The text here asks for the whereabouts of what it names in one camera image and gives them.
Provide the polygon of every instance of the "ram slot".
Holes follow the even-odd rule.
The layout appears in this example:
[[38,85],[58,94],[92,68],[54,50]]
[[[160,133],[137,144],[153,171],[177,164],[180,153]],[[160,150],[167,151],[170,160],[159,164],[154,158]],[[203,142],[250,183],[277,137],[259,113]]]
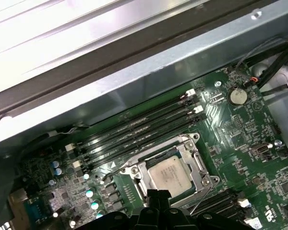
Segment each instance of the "ram slot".
[[86,151],[90,151],[91,154],[95,154],[101,151],[108,151],[112,148],[115,148],[119,145],[124,143],[128,143],[129,141],[140,137],[141,135],[145,135],[152,130],[161,128],[173,121],[176,121],[184,116],[187,116],[187,112],[189,111],[188,108],[181,109],[179,111],[174,111],[166,116],[160,117],[157,120],[151,121],[150,123],[146,124],[145,126],[140,126],[133,131],[126,132],[124,134],[119,135],[117,138],[111,138],[109,141],[104,141],[98,144],[94,144],[92,146],[85,147]]
[[129,132],[131,129],[145,125],[148,122],[158,119],[168,113],[172,113],[179,108],[191,105],[193,103],[192,99],[192,97],[188,97],[184,100],[179,100],[175,98],[160,106],[154,107],[153,109],[141,113],[128,121],[119,123],[118,125],[111,127],[103,132],[90,136],[89,138],[84,140],[83,143],[88,145],[94,145],[96,143],[105,142],[109,139],[123,135],[124,133]]
[[140,141],[136,141],[135,145],[128,145],[126,148],[116,148],[110,152],[106,152],[105,154],[100,154],[98,157],[94,156],[94,159],[91,162],[88,162],[88,164],[90,164],[88,166],[93,169],[122,155],[128,155],[129,157],[133,156],[164,141],[165,135],[168,137],[179,135],[183,133],[188,126],[193,125],[202,119],[201,116],[184,117],[176,123],[170,124],[154,132],[154,135],[149,134],[146,137],[143,137]]

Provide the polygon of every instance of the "black wire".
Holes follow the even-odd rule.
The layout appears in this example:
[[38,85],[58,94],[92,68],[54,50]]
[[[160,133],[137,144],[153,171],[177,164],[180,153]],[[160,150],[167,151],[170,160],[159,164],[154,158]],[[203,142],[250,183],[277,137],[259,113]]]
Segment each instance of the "black wire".
[[262,88],[288,61],[288,48],[260,75],[257,86]]
[[285,85],[280,85],[280,86],[277,86],[271,90],[267,90],[267,91],[264,91],[264,92],[261,92],[261,95],[262,96],[269,96],[271,94],[274,94],[274,93],[277,93],[277,92],[281,92],[283,90],[287,90],[288,89],[288,85],[285,84]]

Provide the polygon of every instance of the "metal panel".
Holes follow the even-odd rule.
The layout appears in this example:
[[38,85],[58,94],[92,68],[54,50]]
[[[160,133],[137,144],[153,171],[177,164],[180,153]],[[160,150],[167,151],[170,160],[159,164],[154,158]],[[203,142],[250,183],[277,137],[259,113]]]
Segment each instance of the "metal panel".
[[15,117],[275,1],[210,0],[158,22],[0,92],[0,119]]
[[206,1],[0,1],[0,92]]
[[[276,56],[266,59],[261,63],[269,66],[275,59]],[[288,84],[288,66],[283,66],[262,88],[262,91],[267,91],[283,84]],[[266,96],[265,99],[274,120],[282,131],[282,137],[288,146],[288,90]]]
[[0,147],[20,146],[79,120],[98,122],[230,63],[276,34],[288,34],[288,0],[261,12],[257,20],[243,16],[0,124],[0,141],[24,131]]

